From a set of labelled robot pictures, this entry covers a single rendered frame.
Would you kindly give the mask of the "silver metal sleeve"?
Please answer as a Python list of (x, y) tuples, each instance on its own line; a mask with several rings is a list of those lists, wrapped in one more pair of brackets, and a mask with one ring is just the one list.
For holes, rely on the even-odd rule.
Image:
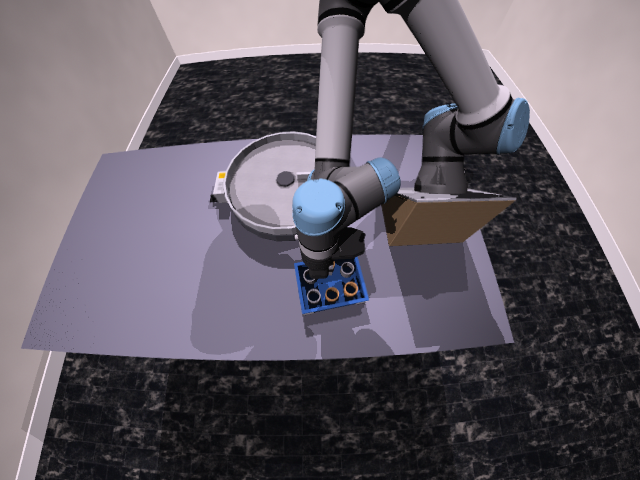
[[(351, 269), (351, 272), (350, 272), (350, 273), (345, 273), (345, 272), (342, 270), (342, 268), (343, 268), (343, 267), (349, 267), (349, 268)], [(343, 277), (345, 277), (345, 278), (350, 277), (350, 276), (352, 275), (353, 271), (354, 271), (354, 266), (353, 266), (353, 264), (352, 264), (352, 263), (350, 263), (350, 262), (344, 262), (344, 263), (341, 265), (340, 273), (341, 273), (341, 275), (342, 275)]]
[(316, 282), (317, 279), (313, 279), (313, 280), (307, 280), (306, 279), (306, 275), (309, 274), (309, 269), (305, 270), (303, 276), (304, 276), (304, 280), (307, 284), (311, 285), (314, 284)]
[[(319, 295), (319, 299), (318, 299), (317, 301), (311, 301), (311, 300), (308, 298), (312, 293), (317, 293), (317, 294)], [(316, 289), (312, 289), (312, 290), (310, 290), (310, 291), (307, 293), (307, 298), (308, 298), (308, 301), (309, 301), (312, 305), (316, 305), (316, 304), (318, 304), (318, 303), (320, 302), (320, 300), (321, 300), (321, 294), (320, 294), (320, 292), (319, 292), (318, 290), (316, 290)]]

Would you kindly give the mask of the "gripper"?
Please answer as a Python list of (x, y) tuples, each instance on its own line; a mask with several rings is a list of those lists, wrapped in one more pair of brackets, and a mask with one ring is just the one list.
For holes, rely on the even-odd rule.
[(346, 227), (340, 231), (336, 244), (329, 250), (323, 252), (310, 251), (299, 242), (301, 257), (304, 264), (309, 268), (310, 278), (324, 279), (327, 278), (328, 275), (332, 275), (332, 263), (335, 259), (353, 259), (364, 254), (365, 236), (366, 234), (361, 230)]

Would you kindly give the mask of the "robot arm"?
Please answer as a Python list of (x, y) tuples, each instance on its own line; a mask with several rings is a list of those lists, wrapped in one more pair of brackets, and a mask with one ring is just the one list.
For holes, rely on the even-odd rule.
[(455, 102), (424, 117), (414, 191), (467, 193), (464, 155), (513, 153), (527, 134), (527, 100), (513, 99), (497, 84), (458, 0), (319, 0), (315, 171), (296, 190), (292, 205), (299, 242), (313, 252), (332, 248), (340, 231), (401, 186), (398, 170), (385, 158), (350, 167), (359, 39), (378, 2), (402, 17)]

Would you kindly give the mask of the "blue crate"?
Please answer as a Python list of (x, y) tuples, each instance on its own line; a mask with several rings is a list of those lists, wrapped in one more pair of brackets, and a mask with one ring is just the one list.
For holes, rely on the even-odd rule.
[[(301, 309), (302, 309), (303, 315), (314, 314), (314, 312), (334, 309), (334, 308), (353, 305), (353, 304), (358, 305), (358, 304), (366, 303), (367, 301), (369, 301), (363, 275), (360, 268), (360, 264), (358, 261), (358, 257), (355, 257), (353, 259), (335, 259), (334, 261), (335, 261), (335, 267), (332, 275), (328, 276), (325, 279), (317, 279), (316, 282), (311, 285), (307, 284), (303, 277), (305, 270), (309, 268), (304, 264), (304, 262), (294, 263)], [(354, 266), (353, 274), (348, 278), (343, 277), (340, 273), (341, 265), (344, 262), (350, 262)], [(355, 294), (354, 297), (351, 297), (351, 298), (346, 297), (343, 293), (344, 287), (348, 282), (354, 282), (358, 286), (357, 293)], [(326, 290), (330, 287), (336, 288), (339, 292), (339, 297), (337, 301), (334, 303), (328, 302), (325, 298)], [(307, 293), (312, 289), (318, 290), (321, 294), (321, 300), (316, 305), (312, 305), (307, 298)]]

